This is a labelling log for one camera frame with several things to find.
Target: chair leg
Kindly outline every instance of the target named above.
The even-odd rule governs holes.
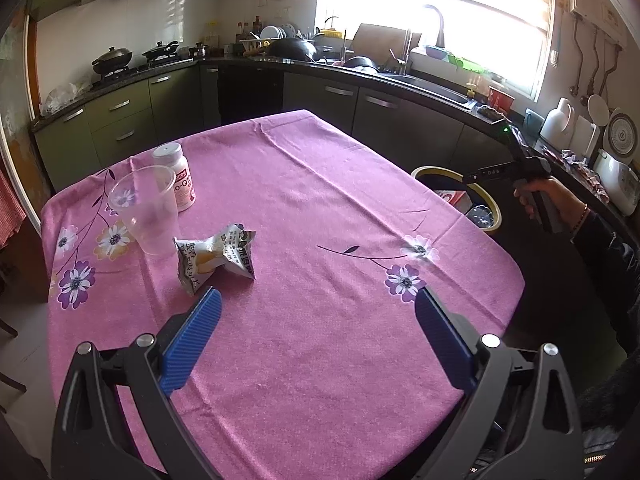
[[[2,381],[4,384],[8,384],[12,388],[15,388],[22,393],[26,393],[27,391],[27,387],[24,384],[19,383],[18,381],[14,381],[11,377],[7,377],[2,372],[0,372],[0,381]]]
[[[9,333],[11,337],[18,337],[18,331],[11,325],[8,325],[4,321],[2,321],[2,319],[0,319],[0,328]]]

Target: sink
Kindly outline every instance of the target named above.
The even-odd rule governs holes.
[[[469,99],[458,92],[454,92],[453,90],[449,90],[448,88],[444,88],[444,86],[437,85],[436,83],[432,83],[431,81],[425,81],[424,79],[418,79],[417,77],[413,77],[411,75],[401,75],[401,74],[380,74],[382,77],[386,77],[388,79],[393,79],[395,81],[405,83],[407,85],[415,86],[416,88],[420,88],[422,90],[426,90],[431,94],[436,94],[438,97],[450,101],[457,106],[462,106],[463,108],[467,108],[471,110],[474,107],[476,102],[473,99]]]

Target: silver handle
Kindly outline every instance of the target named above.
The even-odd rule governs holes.
[[[115,105],[113,108],[109,108],[110,112],[113,112],[114,110],[117,110],[118,108],[122,108],[123,106],[127,106],[131,101],[129,101],[128,99],[126,101],[124,101],[123,103],[120,103],[119,105]]]
[[[331,92],[332,94],[338,94],[338,95],[353,95],[353,91],[351,90],[343,90],[342,88],[334,88],[332,86],[325,86],[324,89],[327,92]]]
[[[161,77],[160,79],[156,79],[155,81],[152,81],[151,84],[155,85],[156,83],[161,83],[162,81],[168,81],[169,79],[171,79],[171,76],[166,75],[164,77]]]
[[[383,106],[385,108],[398,108],[398,105],[395,103],[390,103],[389,101],[383,101],[382,99],[376,99],[375,97],[367,96],[366,99],[372,104]]]
[[[82,112],[84,112],[84,108],[80,108],[77,112],[73,112],[71,115],[69,115],[69,117],[64,119],[62,122],[66,123],[67,121],[70,121],[74,117],[78,117],[78,115],[80,115]]]
[[[128,134],[124,134],[124,135],[121,135],[119,137],[116,137],[116,140],[124,140],[127,137],[132,136],[135,132],[136,132],[135,130],[131,130]]]

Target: hand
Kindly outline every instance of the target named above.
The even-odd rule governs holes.
[[[560,218],[568,225],[569,229],[575,228],[584,213],[584,202],[578,200],[571,191],[560,184],[558,180],[551,177],[548,179],[532,180],[513,192],[514,197],[520,199],[520,203],[524,206],[524,211],[527,212],[531,219],[535,218],[534,208],[527,202],[527,199],[521,195],[521,189],[531,192],[546,192],[551,202],[553,202],[558,209]]]

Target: bottle label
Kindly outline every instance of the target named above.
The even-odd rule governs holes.
[[[180,173],[176,173],[174,193],[178,209],[186,208],[196,200],[196,193],[193,190],[191,173],[188,167],[184,168]]]

